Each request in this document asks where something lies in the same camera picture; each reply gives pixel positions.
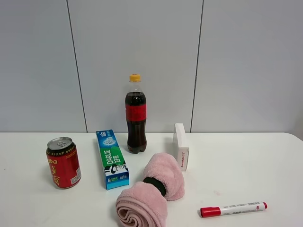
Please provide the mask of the pink towel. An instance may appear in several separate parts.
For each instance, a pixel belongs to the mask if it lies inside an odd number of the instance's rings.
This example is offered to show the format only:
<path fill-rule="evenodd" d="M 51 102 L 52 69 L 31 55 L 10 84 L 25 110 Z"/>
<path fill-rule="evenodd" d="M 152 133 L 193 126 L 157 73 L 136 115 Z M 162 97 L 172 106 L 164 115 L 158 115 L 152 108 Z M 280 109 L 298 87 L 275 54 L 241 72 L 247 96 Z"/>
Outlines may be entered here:
<path fill-rule="evenodd" d="M 181 199 L 185 181 L 176 159 L 167 153 L 152 156 L 143 171 L 143 181 L 121 192 L 116 212 L 124 227 L 164 227 L 168 201 Z"/>

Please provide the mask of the cola bottle yellow cap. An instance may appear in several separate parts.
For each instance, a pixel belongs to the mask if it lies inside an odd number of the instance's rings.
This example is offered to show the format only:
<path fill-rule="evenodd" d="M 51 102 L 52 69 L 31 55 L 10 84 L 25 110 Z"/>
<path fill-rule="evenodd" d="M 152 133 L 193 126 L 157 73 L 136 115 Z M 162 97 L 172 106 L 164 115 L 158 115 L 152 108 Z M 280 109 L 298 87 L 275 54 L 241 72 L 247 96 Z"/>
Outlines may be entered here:
<path fill-rule="evenodd" d="M 128 127 L 128 149 L 133 154 L 144 152 L 147 146 L 145 126 L 147 119 L 146 96 L 141 90 L 139 83 L 141 75 L 131 74 L 130 91 L 125 97 L 125 115 Z"/>

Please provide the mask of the white rectangular box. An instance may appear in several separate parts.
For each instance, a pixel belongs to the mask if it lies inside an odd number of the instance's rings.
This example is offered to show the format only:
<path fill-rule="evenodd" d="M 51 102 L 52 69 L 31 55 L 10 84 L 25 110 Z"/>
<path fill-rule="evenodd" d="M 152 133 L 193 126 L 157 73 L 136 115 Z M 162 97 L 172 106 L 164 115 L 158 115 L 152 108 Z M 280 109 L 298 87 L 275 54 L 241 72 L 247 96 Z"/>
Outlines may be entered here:
<path fill-rule="evenodd" d="M 189 157 L 189 143 L 182 123 L 175 123 L 173 134 L 173 145 L 175 157 L 181 171 L 187 170 Z"/>

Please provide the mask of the green blue toothpaste box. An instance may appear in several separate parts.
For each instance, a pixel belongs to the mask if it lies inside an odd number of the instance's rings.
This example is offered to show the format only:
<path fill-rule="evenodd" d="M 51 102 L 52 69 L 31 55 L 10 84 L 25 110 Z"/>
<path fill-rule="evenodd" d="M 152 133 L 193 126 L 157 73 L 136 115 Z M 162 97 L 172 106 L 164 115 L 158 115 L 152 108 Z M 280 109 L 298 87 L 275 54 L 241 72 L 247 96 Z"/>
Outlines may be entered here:
<path fill-rule="evenodd" d="M 129 170 L 112 130 L 97 131 L 99 153 L 107 190 L 129 184 Z"/>

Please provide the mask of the red herbal tea can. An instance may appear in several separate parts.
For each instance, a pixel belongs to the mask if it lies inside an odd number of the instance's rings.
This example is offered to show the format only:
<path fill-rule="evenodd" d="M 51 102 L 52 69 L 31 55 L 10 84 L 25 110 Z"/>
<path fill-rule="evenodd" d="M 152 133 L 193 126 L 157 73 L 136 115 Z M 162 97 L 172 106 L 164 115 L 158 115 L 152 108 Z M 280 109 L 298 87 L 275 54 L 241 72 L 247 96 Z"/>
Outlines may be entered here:
<path fill-rule="evenodd" d="M 46 155 L 53 182 L 58 188 L 71 188 L 80 181 L 78 152 L 71 138 L 59 137 L 49 141 Z"/>

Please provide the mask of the red whiteboard marker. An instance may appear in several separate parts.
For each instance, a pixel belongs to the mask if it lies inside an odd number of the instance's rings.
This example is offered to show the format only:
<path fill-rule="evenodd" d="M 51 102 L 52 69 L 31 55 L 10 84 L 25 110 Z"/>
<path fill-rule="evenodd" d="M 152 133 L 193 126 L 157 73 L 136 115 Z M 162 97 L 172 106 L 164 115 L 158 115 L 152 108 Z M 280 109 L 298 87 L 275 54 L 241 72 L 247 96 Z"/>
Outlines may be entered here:
<path fill-rule="evenodd" d="M 222 207 L 205 207 L 200 209 L 200 214 L 202 218 L 210 218 L 224 215 L 259 212 L 264 211 L 266 209 L 267 204 L 265 202 L 258 201 Z"/>

